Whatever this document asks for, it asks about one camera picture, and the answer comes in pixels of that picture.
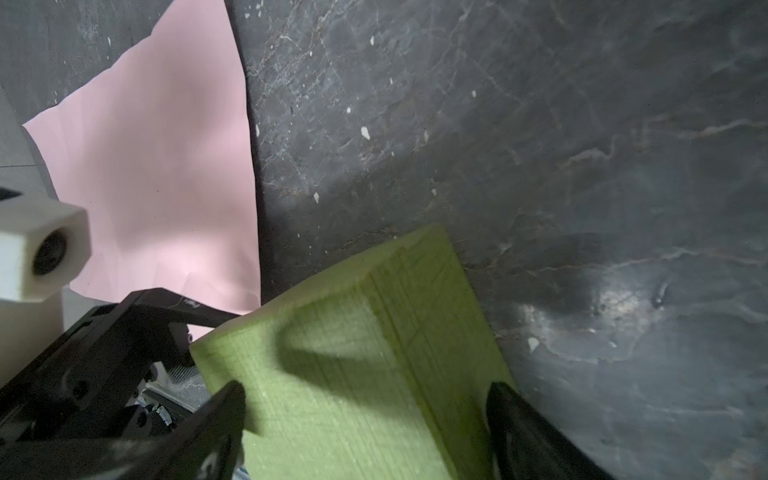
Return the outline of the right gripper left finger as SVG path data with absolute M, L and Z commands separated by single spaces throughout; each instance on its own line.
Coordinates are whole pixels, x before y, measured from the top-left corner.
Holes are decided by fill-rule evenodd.
M 245 391 L 219 390 L 168 435 L 23 441 L 1 448 L 3 479 L 232 479 L 238 468 Z

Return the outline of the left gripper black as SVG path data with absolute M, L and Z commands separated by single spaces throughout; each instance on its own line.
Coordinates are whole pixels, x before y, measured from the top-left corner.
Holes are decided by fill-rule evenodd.
M 159 367 L 190 367 L 190 326 L 232 314 L 162 288 L 96 307 L 1 390 L 1 441 L 164 435 L 171 408 L 139 396 Z

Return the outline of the green gift box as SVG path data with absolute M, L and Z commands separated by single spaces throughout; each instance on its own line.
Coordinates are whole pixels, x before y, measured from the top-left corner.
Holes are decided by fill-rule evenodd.
M 240 382 L 254 479 L 490 479 L 490 386 L 512 377 L 445 229 L 356 254 L 191 346 Z

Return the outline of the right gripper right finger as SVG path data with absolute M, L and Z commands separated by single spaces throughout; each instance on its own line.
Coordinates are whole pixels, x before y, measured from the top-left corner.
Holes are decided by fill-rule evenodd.
M 611 477 L 510 385 L 491 384 L 485 412 L 501 479 Z

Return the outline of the pink wrapping paper sheet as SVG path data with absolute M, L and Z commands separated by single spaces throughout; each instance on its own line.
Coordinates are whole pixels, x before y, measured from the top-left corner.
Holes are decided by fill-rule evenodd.
M 71 289 L 163 288 L 234 314 L 261 304 L 246 82 L 221 1 L 175 1 L 151 34 L 29 120 L 58 198 L 88 214 Z

